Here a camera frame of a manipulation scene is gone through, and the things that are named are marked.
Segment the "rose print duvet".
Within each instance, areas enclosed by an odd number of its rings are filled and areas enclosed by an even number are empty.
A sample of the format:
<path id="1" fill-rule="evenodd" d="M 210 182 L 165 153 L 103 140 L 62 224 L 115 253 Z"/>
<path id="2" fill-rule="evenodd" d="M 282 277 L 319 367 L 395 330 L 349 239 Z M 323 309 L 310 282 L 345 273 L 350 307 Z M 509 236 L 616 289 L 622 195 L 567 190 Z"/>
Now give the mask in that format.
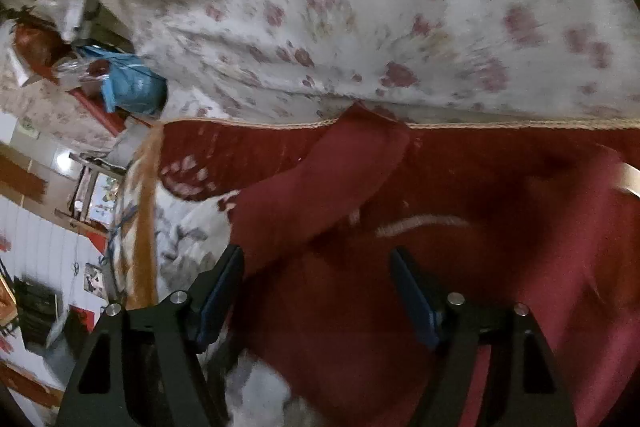
<path id="1" fill-rule="evenodd" d="M 631 119 L 634 0 L 101 0 L 168 83 L 165 116 Z"/>

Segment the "framed picture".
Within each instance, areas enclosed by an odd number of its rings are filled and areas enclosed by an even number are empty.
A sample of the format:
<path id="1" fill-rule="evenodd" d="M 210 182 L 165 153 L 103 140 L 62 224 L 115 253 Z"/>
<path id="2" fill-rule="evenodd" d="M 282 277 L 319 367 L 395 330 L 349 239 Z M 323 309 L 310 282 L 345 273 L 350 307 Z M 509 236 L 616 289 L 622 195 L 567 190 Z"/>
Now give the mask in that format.
<path id="1" fill-rule="evenodd" d="M 85 153 L 70 153 L 70 160 L 81 169 L 75 190 L 70 196 L 68 214 L 76 222 L 107 230 L 115 213 L 125 169 Z"/>

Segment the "blue plastic bag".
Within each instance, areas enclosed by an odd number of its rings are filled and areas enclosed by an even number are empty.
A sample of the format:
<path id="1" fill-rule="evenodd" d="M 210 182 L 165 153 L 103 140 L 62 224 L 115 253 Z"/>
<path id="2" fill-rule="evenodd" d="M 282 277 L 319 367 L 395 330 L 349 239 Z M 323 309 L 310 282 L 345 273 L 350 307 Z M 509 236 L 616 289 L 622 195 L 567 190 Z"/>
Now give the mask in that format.
<path id="1" fill-rule="evenodd" d="M 155 74 L 137 55 L 107 51 L 99 46 L 81 46 L 79 55 L 89 65 L 104 65 L 101 96 L 107 113 L 123 109 L 131 114 L 157 116 L 167 100 L 167 82 Z"/>

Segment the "floral fleece blanket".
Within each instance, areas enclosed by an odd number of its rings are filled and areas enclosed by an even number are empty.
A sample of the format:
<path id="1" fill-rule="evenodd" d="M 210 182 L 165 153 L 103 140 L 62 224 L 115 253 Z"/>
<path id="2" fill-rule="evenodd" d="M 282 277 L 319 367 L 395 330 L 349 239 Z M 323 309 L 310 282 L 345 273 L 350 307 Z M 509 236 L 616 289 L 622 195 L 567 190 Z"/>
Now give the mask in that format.
<path id="1" fill-rule="evenodd" d="M 110 256 L 115 293 L 130 309 L 154 305 L 171 291 L 190 286 L 198 274 L 214 265 L 224 247 L 235 244 L 231 213 L 239 190 L 233 179 L 231 142 L 241 130 L 316 130 L 334 124 L 286 129 L 187 119 L 152 129 L 134 155 L 117 202 Z M 411 129 L 529 129 L 403 125 Z M 240 393 L 226 396 L 232 424 L 281 425 L 287 419 L 300 421 L 303 409 L 311 409 L 318 418 L 339 426 L 295 393 L 277 369 L 248 350 L 238 317 L 247 280 L 245 255 L 244 285 L 229 326 L 239 350 L 224 374 L 226 383 L 242 385 Z M 639 421 L 638 376 L 639 371 L 614 404 L 622 408 L 620 423 L 624 426 Z"/>

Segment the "red wooden chair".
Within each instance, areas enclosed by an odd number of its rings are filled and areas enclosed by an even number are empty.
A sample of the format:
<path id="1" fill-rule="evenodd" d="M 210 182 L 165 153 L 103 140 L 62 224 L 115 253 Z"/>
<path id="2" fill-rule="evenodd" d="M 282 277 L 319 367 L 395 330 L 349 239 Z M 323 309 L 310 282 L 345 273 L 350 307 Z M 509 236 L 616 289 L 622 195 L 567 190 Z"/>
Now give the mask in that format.
<path id="1" fill-rule="evenodd" d="M 23 15 L 15 23 L 14 44 L 17 55 L 24 58 L 38 77 L 59 86 L 53 66 L 62 58 L 69 57 L 72 47 L 62 40 L 51 25 L 37 17 Z M 104 102 L 97 96 L 91 98 L 80 88 L 70 90 L 70 95 L 111 135 L 119 136 L 126 129 L 122 117 L 107 113 Z"/>

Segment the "dark red sweater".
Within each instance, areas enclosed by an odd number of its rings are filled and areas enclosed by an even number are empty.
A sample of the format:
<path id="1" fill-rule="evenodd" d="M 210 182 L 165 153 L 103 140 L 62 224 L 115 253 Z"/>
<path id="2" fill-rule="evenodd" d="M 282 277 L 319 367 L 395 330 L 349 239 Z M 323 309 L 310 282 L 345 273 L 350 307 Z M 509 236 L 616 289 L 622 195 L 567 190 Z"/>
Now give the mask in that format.
<path id="1" fill-rule="evenodd" d="M 248 350 L 331 423 L 402 426 L 432 377 L 390 276 L 526 303 L 577 421 L 639 370 L 639 202 L 617 179 L 634 129 L 411 129 L 360 108 L 231 142 L 231 239 L 246 254 Z"/>

